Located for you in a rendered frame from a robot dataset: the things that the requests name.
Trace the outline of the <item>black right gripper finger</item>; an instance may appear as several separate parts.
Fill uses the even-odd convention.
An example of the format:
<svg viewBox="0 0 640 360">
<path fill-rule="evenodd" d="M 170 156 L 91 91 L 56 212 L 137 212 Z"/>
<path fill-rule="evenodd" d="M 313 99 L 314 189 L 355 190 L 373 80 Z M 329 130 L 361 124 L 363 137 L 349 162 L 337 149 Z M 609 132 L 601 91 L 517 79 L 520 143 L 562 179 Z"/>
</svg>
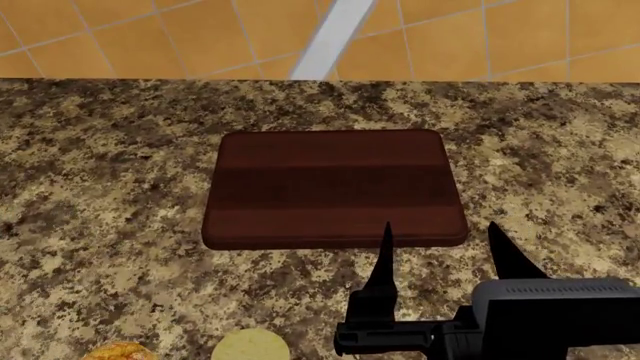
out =
<svg viewBox="0 0 640 360">
<path fill-rule="evenodd" d="M 488 240 L 499 279 L 548 278 L 548 275 L 529 260 L 494 221 L 488 226 Z"/>
<path fill-rule="evenodd" d="M 394 281 L 394 245 L 390 222 L 387 222 L 378 258 L 366 284 L 348 299 L 347 323 L 393 323 L 397 302 Z"/>
</svg>

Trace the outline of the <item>dark brown wooden cutting board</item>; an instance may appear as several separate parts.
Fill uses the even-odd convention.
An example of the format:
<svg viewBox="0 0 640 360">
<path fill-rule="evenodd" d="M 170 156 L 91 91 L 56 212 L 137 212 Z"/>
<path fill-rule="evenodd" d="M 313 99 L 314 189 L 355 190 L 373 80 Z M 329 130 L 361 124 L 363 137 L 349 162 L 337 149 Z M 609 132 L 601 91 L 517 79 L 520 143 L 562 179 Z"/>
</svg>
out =
<svg viewBox="0 0 640 360">
<path fill-rule="evenodd" d="M 469 227 L 436 131 L 222 137 L 202 223 L 213 250 L 454 247 Z"/>
</svg>

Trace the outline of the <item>pale yellow round cheese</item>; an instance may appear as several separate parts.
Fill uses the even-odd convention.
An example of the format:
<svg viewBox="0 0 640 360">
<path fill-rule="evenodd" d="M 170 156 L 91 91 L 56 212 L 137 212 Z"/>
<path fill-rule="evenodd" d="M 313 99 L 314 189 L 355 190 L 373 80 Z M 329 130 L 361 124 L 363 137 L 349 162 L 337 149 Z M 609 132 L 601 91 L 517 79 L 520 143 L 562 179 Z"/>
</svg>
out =
<svg viewBox="0 0 640 360">
<path fill-rule="evenodd" d="M 266 329 L 241 329 L 224 336 L 210 360 L 290 360 L 290 350 L 279 335 Z"/>
</svg>

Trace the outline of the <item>golden brown bread roll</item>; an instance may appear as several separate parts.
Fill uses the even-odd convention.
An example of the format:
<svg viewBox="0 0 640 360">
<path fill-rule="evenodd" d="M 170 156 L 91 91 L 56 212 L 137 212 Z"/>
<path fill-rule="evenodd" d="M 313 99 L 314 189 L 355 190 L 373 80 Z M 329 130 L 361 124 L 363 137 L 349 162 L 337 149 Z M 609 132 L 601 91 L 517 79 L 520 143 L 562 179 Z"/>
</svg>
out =
<svg viewBox="0 0 640 360">
<path fill-rule="evenodd" d="M 81 360 L 158 360 L 158 358 L 141 344 L 117 341 L 96 347 Z"/>
</svg>

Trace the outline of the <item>white wall trim strip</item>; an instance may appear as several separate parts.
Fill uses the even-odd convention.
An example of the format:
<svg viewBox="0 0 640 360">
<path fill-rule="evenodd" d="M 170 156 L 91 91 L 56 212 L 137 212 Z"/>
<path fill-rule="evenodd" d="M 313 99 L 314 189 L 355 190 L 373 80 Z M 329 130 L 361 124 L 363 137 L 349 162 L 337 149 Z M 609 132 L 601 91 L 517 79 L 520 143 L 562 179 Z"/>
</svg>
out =
<svg viewBox="0 0 640 360">
<path fill-rule="evenodd" d="M 324 80 L 374 9 L 377 0 L 334 0 L 290 80 Z"/>
</svg>

